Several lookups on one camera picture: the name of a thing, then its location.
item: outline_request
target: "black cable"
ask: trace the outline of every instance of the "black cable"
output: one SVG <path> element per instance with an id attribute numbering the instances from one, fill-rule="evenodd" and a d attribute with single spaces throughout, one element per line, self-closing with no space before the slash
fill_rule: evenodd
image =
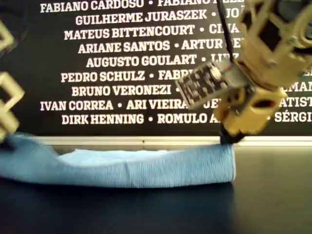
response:
<path id="1" fill-rule="evenodd" d="M 216 6 L 218 8 L 218 13 L 219 13 L 221 24 L 222 24 L 222 28 L 223 28 L 223 31 L 224 31 L 224 38 L 225 38 L 226 48 L 227 48 L 227 51 L 230 54 L 230 61 L 233 62 L 234 61 L 234 57 L 233 57 L 232 38 L 231 38 L 231 34 L 229 32 L 228 24 L 226 22 L 226 18 L 225 18 L 226 12 L 225 12 L 222 0 L 216 0 Z"/>

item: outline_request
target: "screw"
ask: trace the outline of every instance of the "screw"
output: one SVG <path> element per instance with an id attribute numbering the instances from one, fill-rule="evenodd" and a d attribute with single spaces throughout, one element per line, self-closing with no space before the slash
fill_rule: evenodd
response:
<path id="1" fill-rule="evenodd" d="M 291 36 L 291 38 L 288 39 L 288 43 L 296 43 L 298 41 L 297 37 L 296 36 Z"/>
<path id="2" fill-rule="evenodd" d="M 270 60 L 268 65 L 269 67 L 275 67 L 277 65 L 277 62 L 275 62 L 274 60 Z"/>

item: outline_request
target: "blue fabric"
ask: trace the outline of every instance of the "blue fabric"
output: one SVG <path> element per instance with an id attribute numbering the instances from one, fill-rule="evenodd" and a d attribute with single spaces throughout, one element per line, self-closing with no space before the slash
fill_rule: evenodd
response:
<path id="1" fill-rule="evenodd" d="M 75 150 L 59 156 L 50 146 L 10 136 L 0 150 L 0 176 L 27 183 L 115 188 L 170 188 L 235 179 L 232 145 L 181 151 Z"/>

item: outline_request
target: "white baseboard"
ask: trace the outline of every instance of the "white baseboard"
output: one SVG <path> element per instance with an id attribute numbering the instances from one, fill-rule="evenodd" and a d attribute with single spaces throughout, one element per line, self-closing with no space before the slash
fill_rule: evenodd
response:
<path id="1" fill-rule="evenodd" d="M 199 146 L 219 143 L 218 136 L 35 136 L 51 146 Z M 249 136 L 237 146 L 312 146 L 312 136 Z"/>

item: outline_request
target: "blue towel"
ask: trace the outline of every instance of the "blue towel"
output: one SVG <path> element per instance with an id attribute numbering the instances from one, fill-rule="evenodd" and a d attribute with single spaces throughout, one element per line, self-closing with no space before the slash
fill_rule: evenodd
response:
<path id="1" fill-rule="evenodd" d="M 235 179 L 232 145 L 180 151 L 75 150 L 58 155 L 52 147 L 24 136 L 0 149 L 0 176 L 35 184 L 110 188 L 172 188 L 231 182 Z"/>

